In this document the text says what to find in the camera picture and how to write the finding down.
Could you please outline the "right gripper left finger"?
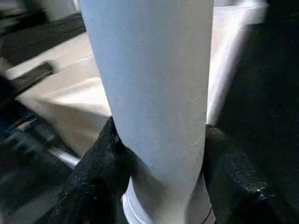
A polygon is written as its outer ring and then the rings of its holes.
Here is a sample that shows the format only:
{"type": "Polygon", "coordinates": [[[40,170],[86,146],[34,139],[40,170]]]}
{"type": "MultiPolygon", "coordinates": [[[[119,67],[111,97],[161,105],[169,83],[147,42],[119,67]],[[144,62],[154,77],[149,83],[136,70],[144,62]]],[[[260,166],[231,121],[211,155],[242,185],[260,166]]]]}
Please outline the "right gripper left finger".
{"type": "Polygon", "coordinates": [[[133,170],[130,149],[112,117],[66,180],[51,214],[53,224],[114,224],[133,170]]]}

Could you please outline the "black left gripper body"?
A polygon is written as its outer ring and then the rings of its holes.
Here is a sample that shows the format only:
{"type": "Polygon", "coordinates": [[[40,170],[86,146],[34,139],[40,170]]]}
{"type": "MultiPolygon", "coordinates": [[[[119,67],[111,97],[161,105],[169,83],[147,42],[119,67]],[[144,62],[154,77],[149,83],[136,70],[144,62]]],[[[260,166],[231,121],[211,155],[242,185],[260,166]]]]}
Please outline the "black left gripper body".
{"type": "Polygon", "coordinates": [[[45,61],[12,79],[8,78],[7,72],[1,72],[0,97],[15,98],[53,74],[54,64],[49,61],[45,61]]]}

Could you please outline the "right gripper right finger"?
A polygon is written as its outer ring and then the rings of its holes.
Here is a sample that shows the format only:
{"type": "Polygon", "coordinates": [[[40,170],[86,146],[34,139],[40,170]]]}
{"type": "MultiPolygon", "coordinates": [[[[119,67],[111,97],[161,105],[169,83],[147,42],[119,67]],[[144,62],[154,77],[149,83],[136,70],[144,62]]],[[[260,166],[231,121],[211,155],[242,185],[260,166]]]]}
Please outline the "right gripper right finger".
{"type": "Polygon", "coordinates": [[[297,224],[299,214],[242,147],[207,125],[203,176],[217,224],[297,224]]]}

